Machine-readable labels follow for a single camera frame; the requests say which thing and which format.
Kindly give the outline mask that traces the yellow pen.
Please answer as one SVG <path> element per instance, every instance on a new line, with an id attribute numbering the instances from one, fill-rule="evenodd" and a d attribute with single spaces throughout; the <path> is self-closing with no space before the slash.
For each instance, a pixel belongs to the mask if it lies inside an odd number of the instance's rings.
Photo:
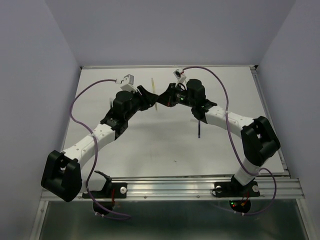
<path id="1" fill-rule="evenodd" d="M 153 77 L 151 78 L 151 87 L 152 87 L 152 93 L 156 94 L 156 86 L 155 86 L 155 81 L 154 81 Z M 155 108 L 155 111 L 158 112 L 158 103 L 157 102 L 154 104 L 154 108 Z"/>

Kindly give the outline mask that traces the purple pen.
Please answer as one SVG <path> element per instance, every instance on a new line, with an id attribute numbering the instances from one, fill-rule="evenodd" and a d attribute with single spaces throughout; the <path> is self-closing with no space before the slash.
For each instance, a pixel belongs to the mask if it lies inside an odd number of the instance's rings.
<path id="1" fill-rule="evenodd" d="M 198 121 L 197 126 L 198 126 L 198 128 L 197 128 L 198 129 L 197 136 L 200 139 L 201 138 L 201 121 Z"/>

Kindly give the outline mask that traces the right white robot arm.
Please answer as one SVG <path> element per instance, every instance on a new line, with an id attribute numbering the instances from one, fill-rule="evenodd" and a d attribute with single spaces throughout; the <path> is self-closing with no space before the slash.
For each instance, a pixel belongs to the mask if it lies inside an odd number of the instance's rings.
<path id="1" fill-rule="evenodd" d="M 235 195 L 242 195 L 248 190 L 248 184 L 254 180 L 264 163 L 281 147 L 266 117 L 245 117 L 220 107 L 207 99 L 205 87 L 198 79 L 189 80 L 185 89 L 171 83 L 157 101 L 166 107 L 177 104 L 188 106 L 197 120 L 226 130 L 229 137 L 236 135 L 241 139 L 244 160 L 230 182 L 231 192 Z"/>

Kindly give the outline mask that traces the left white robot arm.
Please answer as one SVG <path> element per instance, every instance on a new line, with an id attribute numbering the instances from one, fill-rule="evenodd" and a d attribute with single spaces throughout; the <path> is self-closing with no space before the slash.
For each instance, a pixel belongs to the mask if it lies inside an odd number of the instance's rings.
<path id="1" fill-rule="evenodd" d="M 137 91 L 119 91 L 112 107 L 97 127 L 73 146 L 52 151 L 46 160 L 41 186 L 65 202 L 86 192 L 87 177 L 82 168 L 99 150 L 117 140 L 128 128 L 129 120 L 139 111 L 155 105 L 159 96 L 139 85 Z"/>

